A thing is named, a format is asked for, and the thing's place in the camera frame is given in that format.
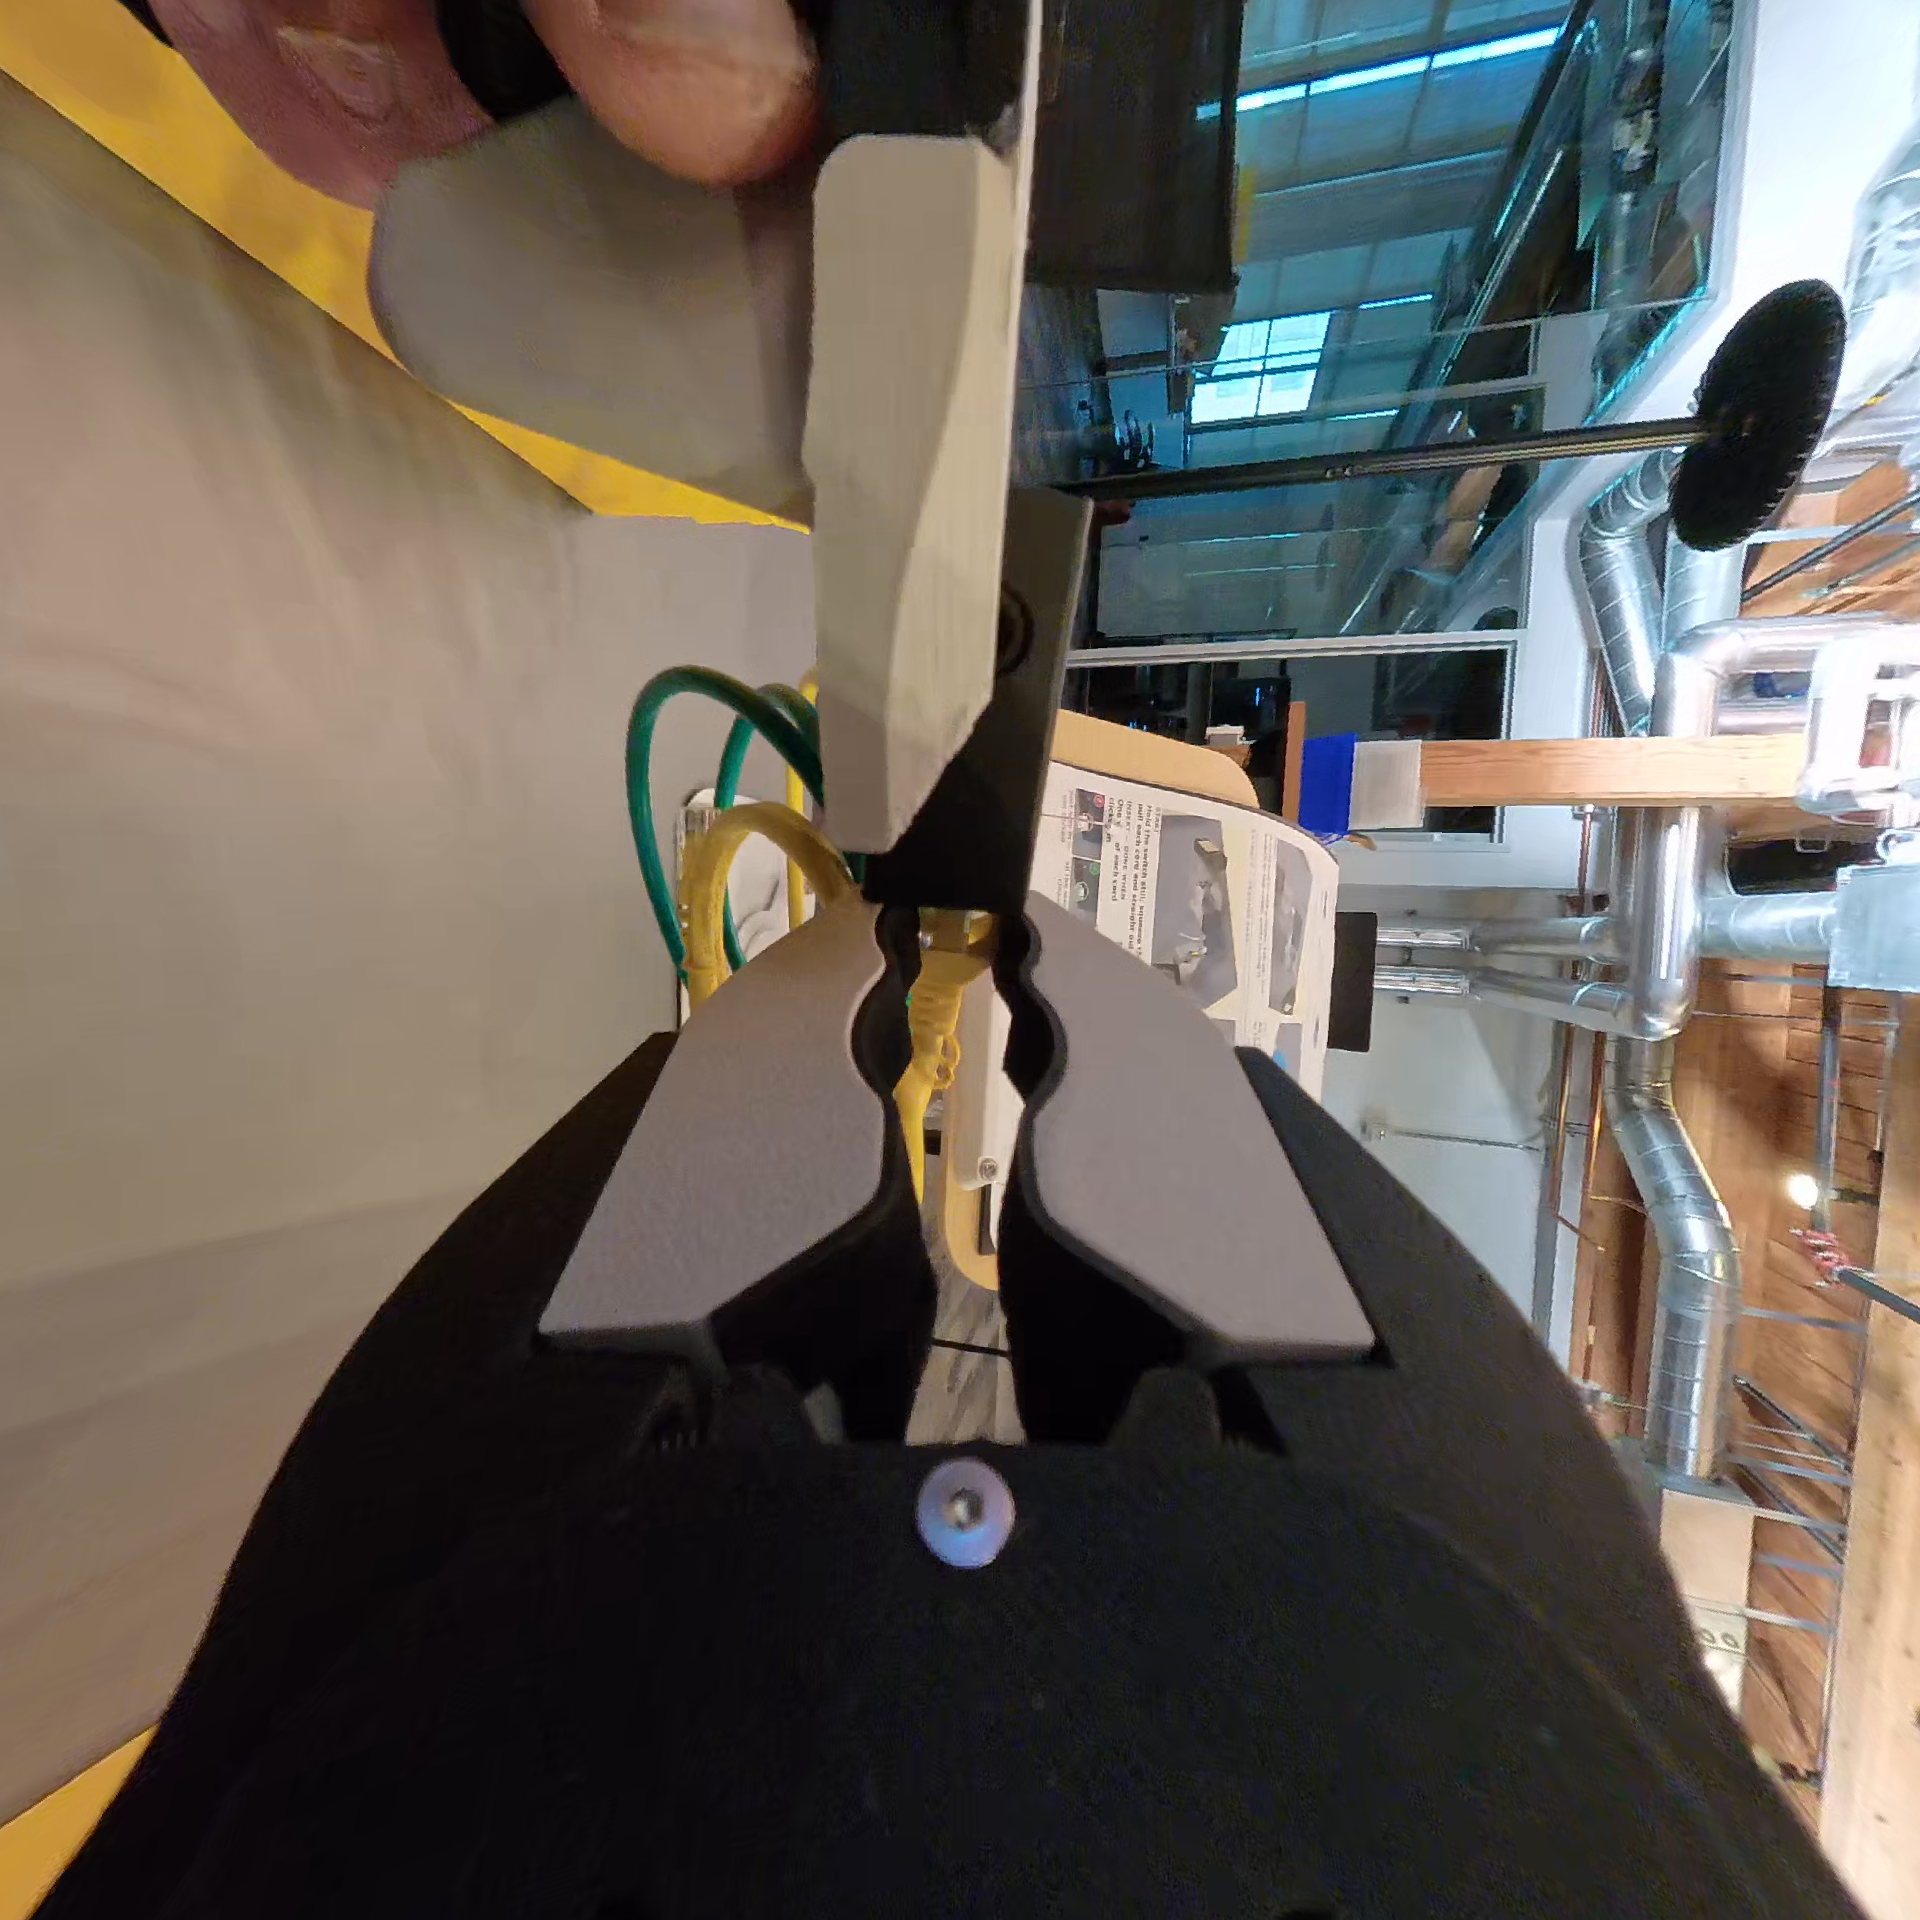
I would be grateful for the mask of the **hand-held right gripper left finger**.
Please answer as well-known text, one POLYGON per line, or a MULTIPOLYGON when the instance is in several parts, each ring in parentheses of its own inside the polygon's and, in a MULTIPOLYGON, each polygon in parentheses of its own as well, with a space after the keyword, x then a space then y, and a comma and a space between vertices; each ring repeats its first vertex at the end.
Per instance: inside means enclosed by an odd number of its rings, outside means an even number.
POLYGON ((916 930, 822 908, 692 1012, 545 1305, 558 1346, 658 1353, 718 1386, 832 1386, 853 1442, 906 1439, 934 1329, 896 1106, 916 930))

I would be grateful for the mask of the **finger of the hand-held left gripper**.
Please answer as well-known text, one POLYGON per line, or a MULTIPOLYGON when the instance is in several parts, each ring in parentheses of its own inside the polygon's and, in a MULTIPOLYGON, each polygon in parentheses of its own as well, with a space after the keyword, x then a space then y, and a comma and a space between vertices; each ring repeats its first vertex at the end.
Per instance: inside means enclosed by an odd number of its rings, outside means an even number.
POLYGON ((803 470, 823 809, 890 851, 997 661, 1035 93, 991 137, 864 133, 815 183, 803 470))

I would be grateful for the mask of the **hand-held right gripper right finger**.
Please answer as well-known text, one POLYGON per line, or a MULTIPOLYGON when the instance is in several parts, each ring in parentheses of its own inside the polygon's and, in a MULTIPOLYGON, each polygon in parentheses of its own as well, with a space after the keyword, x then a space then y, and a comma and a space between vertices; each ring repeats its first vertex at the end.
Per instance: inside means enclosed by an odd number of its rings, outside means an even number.
POLYGON ((1021 1126, 997 1289, 1033 1443, 1099 1443, 1139 1378, 1367 1362, 1377 1328, 1245 1062, 1058 903, 1004 936, 1021 1126))

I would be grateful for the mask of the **black network switch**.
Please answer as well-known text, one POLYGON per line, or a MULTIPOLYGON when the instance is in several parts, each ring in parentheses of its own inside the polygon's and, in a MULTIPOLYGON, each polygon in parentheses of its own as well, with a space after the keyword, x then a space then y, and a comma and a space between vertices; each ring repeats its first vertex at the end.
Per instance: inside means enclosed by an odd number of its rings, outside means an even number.
POLYGON ((1088 543, 1088 497, 1010 493, 991 697, 909 828, 864 858, 869 903, 1024 912, 1088 543))

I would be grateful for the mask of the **person's left hand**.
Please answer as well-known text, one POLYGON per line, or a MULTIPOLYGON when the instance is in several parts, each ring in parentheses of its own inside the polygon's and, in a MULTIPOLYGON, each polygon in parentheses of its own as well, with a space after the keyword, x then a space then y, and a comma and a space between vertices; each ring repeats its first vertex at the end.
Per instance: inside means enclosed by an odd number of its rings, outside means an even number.
POLYGON ((571 93, 624 149, 699 186, 810 149, 819 47, 790 2, 131 2, 283 171, 375 204, 571 93))

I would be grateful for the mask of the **black panel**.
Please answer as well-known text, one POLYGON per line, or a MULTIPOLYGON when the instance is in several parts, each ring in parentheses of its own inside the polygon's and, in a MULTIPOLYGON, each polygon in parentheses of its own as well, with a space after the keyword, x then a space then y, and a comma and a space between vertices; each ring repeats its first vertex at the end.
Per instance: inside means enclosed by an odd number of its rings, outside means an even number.
POLYGON ((1037 284, 1228 294, 1243 2, 1047 2, 1037 284))

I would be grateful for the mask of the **printed instruction sheet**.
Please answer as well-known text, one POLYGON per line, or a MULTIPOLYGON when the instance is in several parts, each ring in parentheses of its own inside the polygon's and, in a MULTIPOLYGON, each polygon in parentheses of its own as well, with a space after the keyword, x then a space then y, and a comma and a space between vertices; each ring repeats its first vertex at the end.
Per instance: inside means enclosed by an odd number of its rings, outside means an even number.
POLYGON ((1322 1093, 1339 866, 1276 815, 1054 760, 1033 886, 1322 1093))

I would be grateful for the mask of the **black floor lamp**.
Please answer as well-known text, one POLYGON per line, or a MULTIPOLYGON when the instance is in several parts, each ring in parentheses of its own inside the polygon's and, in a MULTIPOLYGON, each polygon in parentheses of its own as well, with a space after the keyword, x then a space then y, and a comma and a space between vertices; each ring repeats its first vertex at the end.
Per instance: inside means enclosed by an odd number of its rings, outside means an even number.
POLYGON ((1824 438, 1843 352, 1846 309, 1839 291, 1824 280, 1795 280, 1759 299, 1728 331, 1686 416, 1611 418, 1494 442, 1426 442, 1232 468, 1146 468, 1072 479, 1065 493, 1137 503, 1189 493, 1332 487, 1639 453, 1668 476, 1669 515, 1682 542, 1713 552, 1749 542, 1799 487, 1824 438))

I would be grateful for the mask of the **silver ventilation duct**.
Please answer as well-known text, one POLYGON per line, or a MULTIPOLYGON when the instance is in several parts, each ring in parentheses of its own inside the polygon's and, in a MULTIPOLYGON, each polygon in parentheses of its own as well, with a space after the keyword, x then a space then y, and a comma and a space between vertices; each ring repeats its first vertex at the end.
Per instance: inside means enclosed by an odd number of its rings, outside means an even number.
MULTIPOLYGON (((1846 284, 1846 352, 1830 418, 1860 425, 1918 381, 1918 139, 1860 198, 1846 284)), ((1625 967, 1604 1003, 1604 1113, 1659 1242, 1645 1449, 1672 1477, 1716 1476, 1743 1298, 1733 1218, 1672 1097, 1672 1039, 1692 1020, 1709 943, 1738 956, 1820 956, 1834 986, 1918 990, 1918 623, 1873 614, 1748 619, 1740 556, 1692 549, 1648 456, 1604 487, 1579 533, 1604 683, 1645 747, 1716 747, 1720 694, 1765 670, 1813 683, 1789 711, 1789 794, 1824 819, 1866 815, 1880 855, 1830 895, 1762 916, 1713 895, 1706 818, 1719 797, 1621 799, 1628 881, 1604 955, 1625 967)))

